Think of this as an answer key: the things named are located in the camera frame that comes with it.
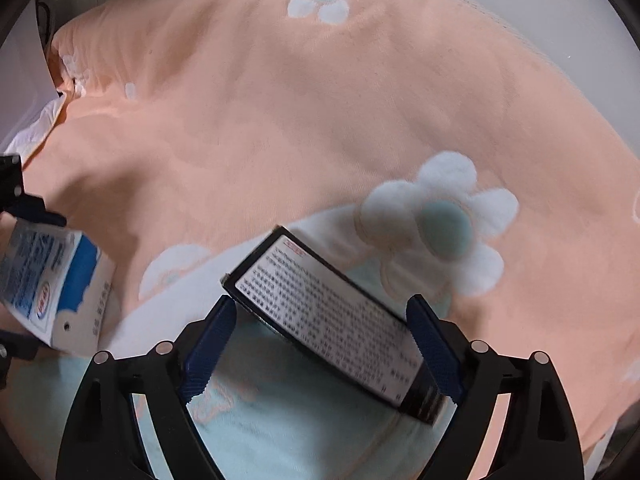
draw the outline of metal screw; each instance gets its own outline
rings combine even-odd
[[[533,358],[541,365],[546,365],[549,362],[549,356],[544,352],[536,352],[535,354],[533,354]]]
[[[107,359],[109,359],[109,353],[105,351],[98,352],[96,355],[94,355],[94,363],[96,363],[97,365],[101,365],[102,363],[107,362]]]
[[[479,354],[486,354],[489,351],[489,345],[484,341],[476,339],[471,342],[471,349]]]
[[[174,349],[174,344],[170,341],[162,341],[156,345],[156,353],[166,355]]]

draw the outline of white flower pattern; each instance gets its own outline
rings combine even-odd
[[[634,206],[631,210],[631,219],[636,224],[640,224],[640,189],[638,189],[636,197],[634,198]]]
[[[339,25],[349,17],[347,0],[290,0],[287,14],[290,18],[306,18],[318,9],[318,19],[323,23]]]
[[[356,209],[358,235],[382,254],[390,296],[404,302],[420,293],[437,301],[453,292],[478,296],[498,283],[504,262],[483,240],[505,231],[518,200],[504,188],[476,192],[476,180],[468,157],[441,152],[415,182],[385,182]]]
[[[84,97],[86,95],[87,82],[91,77],[91,71],[89,69],[81,69],[77,52],[74,52],[73,54],[62,55],[62,64],[66,70],[66,73],[74,82],[75,96]]]
[[[631,363],[626,374],[622,377],[622,380],[630,383],[637,383],[640,381],[640,358]]]

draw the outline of blue printed packaging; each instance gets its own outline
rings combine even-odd
[[[0,300],[52,348],[90,356],[114,270],[81,231],[19,219],[0,263]]]

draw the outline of product box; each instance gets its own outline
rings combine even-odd
[[[52,348],[91,356],[114,270],[82,232],[19,219],[0,263],[0,300]]]
[[[401,413],[434,424],[444,396],[403,319],[277,227],[223,288],[301,352]]]

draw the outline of black gripper frame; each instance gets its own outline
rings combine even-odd
[[[154,478],[136,423],[133,393],[146,395],[174,480],[224,480],[178,391],[185,355],[225,301],[232,300],[223,296],[207,319],[187,325],[166,354],[158,353],[155,346],[134,358],[114,360],[106,352],[94,356],[67,420],[56,480]],[[582,480],[575,423],[548,356],[543,352],[529,359],[498,355],[484,342],[470,343],[455,324],[438,320],[421,296],[411,302],[424,310],[458,362],[456,373],[463,391],[446,434],[418,478],[467,480],[497,396],[511,394],[502,438],[486,478]]]
[[[24,191],[20,155],[0,155],[0,212],[36,224],[66,226],[66,218],[47,211],[40,196]]]

